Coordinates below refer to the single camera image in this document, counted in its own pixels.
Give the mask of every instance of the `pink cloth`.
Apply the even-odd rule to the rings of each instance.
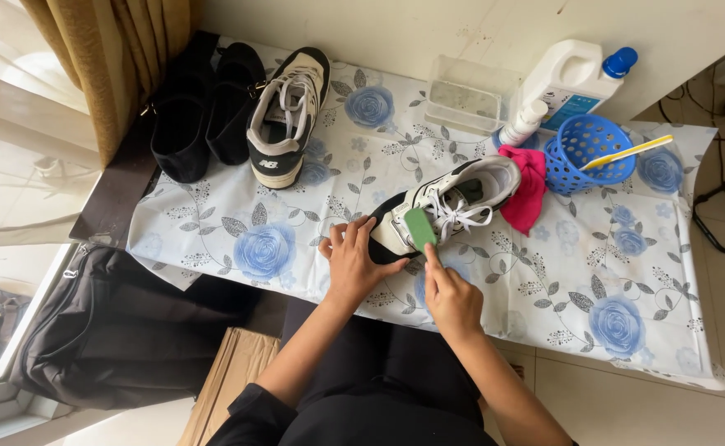
[[[542,212],[542,196],[547,191],[544,151],[502,145],[498,153],[513,159],[522,172],[519,188],[500,208],[500,214],[512,228],[527,236]]]

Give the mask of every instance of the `blue basket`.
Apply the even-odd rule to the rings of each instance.
[[[618,125],[602,116],[571,116],[561,124],[558,135],[544,145],[547,187],[558,194],[573,194],[595,186],[621,183],[635,170],[635,157],[619,159],[586,171],[577,167],[632,146],[630,137]]]

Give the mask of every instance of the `plastic bottle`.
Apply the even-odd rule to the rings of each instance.
[[[546,115],[547,104],[536,99],[498,130],[497,138],[502,145],[520,147],[538,129]]]
[[[637,62],[637,52],[623,47],[602,59],[602,47],[580,40],[564,40],[551,46],[519,87],[519,102],[527,107],[539,99],[547,115],[539,131],[556,132],[563,121],[591,113],[623,84],[623,77]]]

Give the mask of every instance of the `person's left hand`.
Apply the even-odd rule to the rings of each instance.
[[[329,228],[329,238],[321,240],[318,250],[329,260],[330,284],[325,301],[337,301],[357,309],[382,279],[401,271],[409,262],[409,259],[400,259],[377,265],[370,259],[368,238],[375,224],[376,218],[363,215],[351,223]]]

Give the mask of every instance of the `white and black sneaker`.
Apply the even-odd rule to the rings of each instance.
[[[327,99],[329,59],[315,47],[295,51],[280,65],[247,125],[252,171],[270,189],[299,179],[302,153]]]
[[[404,257],[417,257],[404,214],[423,208],[439,243],[470,226],[492,221],[494,211],[514,195],[522,180],[519,167],[499,155],[474,159],[444,176],[401,192],[382,203],[370,216],[376,217],[368,253],[375,263],[387,264]]]

